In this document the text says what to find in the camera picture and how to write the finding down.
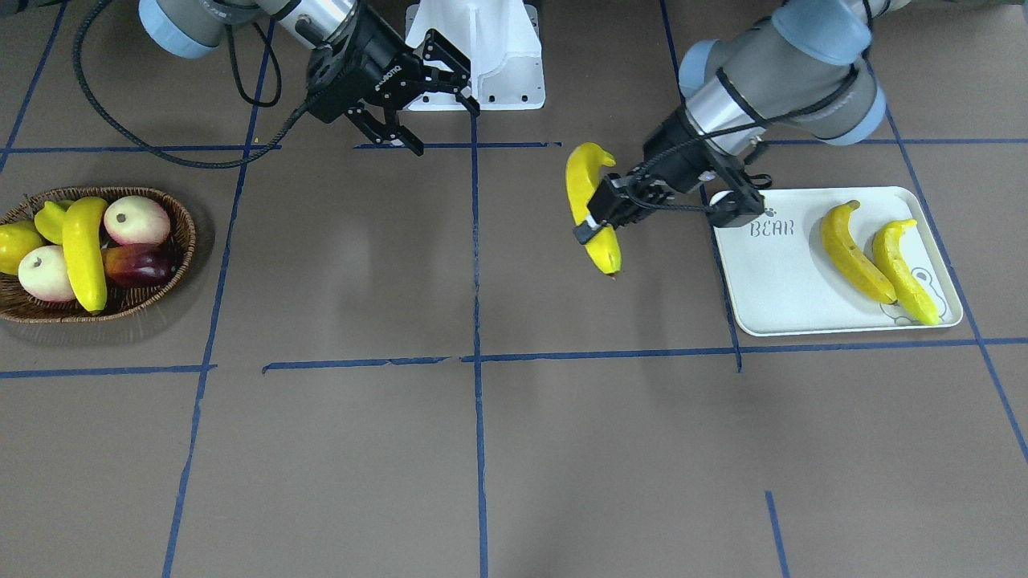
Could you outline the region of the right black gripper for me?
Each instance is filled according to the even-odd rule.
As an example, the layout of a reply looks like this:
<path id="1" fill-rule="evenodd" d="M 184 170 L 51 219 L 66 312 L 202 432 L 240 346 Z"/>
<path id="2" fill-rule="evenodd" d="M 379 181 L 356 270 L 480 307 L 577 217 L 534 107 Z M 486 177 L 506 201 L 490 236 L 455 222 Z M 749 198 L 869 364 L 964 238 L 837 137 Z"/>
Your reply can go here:
<path id="1" fill-rule="evenodd" d="M 472 95 L 471 61 L 447 36 L 427 29 L 414 49 L 371 6 L 357 6 L 342 36 L 313 52 L 306 80 L 308 112 L 317 120 L 329 124 L 345 114 L 372 143 L 399 143 L 418 157 L 425 143 L 398 117 L 415 96 L 449 95 L 472 117 L 481 113 Z M 418 93 L 400 87 L 402 81 L 414 81 Z M 381 108 L 386 120 L 364 106 Z"/>

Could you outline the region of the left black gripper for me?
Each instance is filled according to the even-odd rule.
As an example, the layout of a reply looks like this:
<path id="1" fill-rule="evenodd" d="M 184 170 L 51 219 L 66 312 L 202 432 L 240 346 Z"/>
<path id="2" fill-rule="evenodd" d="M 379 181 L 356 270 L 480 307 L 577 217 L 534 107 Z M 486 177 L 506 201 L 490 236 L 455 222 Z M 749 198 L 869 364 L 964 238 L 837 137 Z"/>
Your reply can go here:
<path id="1" fill-rule="evenodd" d="M 743 173 L 734 155 L 720 153 L 715 143 L 701 139 L 691 127 L 687 111 L 678 108 L 650 135 L 642 146 L 642 164 L 635 175 L 605 175 L 586 200 L 586 215 L 578 218 L 573 233 L 581 245 L 601 233 L 636 223 L 658 209 L 668 211 L 677 193 L 690 193 L 701 175 L 715 173 L 729 185 L 729 193 L 706 209 L 714 227 L 741 227 L 766 212 L 766 202 Z"/>

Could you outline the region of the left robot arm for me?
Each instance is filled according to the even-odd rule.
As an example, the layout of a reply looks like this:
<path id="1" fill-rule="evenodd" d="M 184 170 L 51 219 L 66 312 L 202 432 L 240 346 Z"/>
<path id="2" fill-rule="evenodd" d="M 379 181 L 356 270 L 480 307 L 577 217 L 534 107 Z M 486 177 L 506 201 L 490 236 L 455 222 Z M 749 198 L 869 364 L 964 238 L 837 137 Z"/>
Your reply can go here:
<path id="1" fill-rule="evenodd" d="M 695 43 L 680 62 L 683 102 L 647 138 L 642 161 L 585 185 L 577 203 L 581 245 L 657 211 L 706 176 L 729 185 L 697 206 L 712 226 L 741 227 L 765 211 L 760 186 L 745 172 L 763 153 L 761 135 L 784 124 L 834 146 L 858 143 L 881 124 L 884 92 L 867 56 L 877 19 L 902 1 L 785 1 L 734 39 Z"/>

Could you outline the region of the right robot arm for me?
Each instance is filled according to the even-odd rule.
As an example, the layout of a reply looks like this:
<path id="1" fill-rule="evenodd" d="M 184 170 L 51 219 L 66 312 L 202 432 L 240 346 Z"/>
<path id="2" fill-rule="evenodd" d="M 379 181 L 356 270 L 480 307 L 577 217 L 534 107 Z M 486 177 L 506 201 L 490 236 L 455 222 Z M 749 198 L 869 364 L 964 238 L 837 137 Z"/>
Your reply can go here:
<path id="1" fill-rule="evenodd" d="M 261 16 L 274 19 L 311 51 L 302 109 L 330 124 L 344 117 L 374 143 L 416 155 L 423 142 L 399 112 L 426 94 L 453 96 L 480 113 L 470 88 L 471 62 L 432 29 L 412 47 L 366 1 L 141 1 L 139 19 L 170 55 L 197 59 Z"/>

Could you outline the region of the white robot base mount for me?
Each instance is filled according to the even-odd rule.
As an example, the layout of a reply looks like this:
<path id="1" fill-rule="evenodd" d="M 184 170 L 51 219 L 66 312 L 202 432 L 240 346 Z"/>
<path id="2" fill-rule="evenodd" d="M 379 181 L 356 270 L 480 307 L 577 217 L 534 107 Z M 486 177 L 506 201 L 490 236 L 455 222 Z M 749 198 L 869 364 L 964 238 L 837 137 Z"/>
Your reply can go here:
<path id="1" fill-rule="evenodd" d="M 470 59 L 470 89 L 484 111 L 543 108 L 546 101 L 539 12 L 526 1 L 415 1 L 405 37 L 416 47 L 435 29 Z"/>

